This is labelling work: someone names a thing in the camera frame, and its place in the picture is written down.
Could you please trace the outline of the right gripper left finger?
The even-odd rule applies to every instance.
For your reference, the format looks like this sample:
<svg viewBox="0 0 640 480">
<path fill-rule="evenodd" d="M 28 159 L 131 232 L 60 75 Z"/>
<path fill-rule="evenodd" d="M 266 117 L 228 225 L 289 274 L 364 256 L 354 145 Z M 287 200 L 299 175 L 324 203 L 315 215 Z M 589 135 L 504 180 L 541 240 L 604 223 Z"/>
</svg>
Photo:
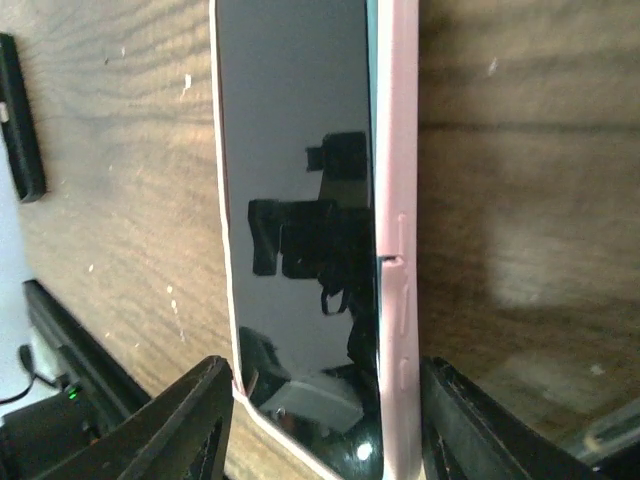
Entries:
<svg viewBox="0 0 640 480">
<path fill-rule="evenodd" d="M 41 479 L 224 479 L 233 412 L 226 359 L 208 356 L 93 445 Z"/>
</svg>

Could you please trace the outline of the pink phone case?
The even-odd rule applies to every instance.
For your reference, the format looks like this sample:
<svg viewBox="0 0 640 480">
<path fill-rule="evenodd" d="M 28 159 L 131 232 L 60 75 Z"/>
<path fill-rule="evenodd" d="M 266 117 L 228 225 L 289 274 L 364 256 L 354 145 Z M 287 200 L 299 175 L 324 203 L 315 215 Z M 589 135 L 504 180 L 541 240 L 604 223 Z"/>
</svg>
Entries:
<svg viewBox="0 0 640 480">
<path fill-rule="evenodd" d="M 214 7 L 210 39 L 220 217 L 233 352 L 234 393 L 250 417 L 317 475 L 343 479 L 321 467 L 254 412 L 240 391 L 233 319 L 225 167 Z M 383 443 L 379 479 L 415 479 L 421 470 L 421 413 L 417 308 L 417 170 L 419 5 L 415 1 L 362 1 L 366 5 L 370 85 L 374 252 L 379 313 L 377 375 Z"/>
</svg>

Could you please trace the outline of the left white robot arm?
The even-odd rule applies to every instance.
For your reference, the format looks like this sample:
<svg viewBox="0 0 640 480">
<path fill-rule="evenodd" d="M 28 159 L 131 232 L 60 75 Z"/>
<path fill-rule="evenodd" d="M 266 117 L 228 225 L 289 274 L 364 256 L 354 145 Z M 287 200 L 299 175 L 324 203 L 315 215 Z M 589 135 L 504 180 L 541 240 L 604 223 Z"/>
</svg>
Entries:
<svg viewBox="0 0 640 480">
<path fill-rule="evenodd" d="M 101 440 L 151 397 L 106 354 L 57 349 L 60 392 L 2 419 L 1 477 L 36 479 Z"/>
</svg>

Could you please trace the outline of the teal-edged black phone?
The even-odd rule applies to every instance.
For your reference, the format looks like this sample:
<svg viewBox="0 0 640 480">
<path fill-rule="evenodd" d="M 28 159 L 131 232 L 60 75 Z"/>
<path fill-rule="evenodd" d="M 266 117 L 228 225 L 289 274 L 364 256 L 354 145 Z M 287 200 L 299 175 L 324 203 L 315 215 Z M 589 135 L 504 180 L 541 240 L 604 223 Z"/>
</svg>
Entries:
<svg viewBox="0 0 640 480">
<path fill-rule="evenodd" d="M 214 14 L 240 391 L 332 474 L 379 479 L 366 5 Z"/>
</svg>

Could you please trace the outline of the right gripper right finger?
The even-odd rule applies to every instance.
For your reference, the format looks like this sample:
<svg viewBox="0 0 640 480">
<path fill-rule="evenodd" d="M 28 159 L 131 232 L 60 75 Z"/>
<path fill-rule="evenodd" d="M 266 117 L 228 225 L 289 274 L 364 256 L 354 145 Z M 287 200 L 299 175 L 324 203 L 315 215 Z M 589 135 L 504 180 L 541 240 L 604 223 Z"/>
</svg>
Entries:
<svg viewBox="0 0 640 480">
<path fill-rule="evenodd" d="M 428 479 L 598 479 L 442 358 L 420 365 L 422 459 Z"/>
</svg>

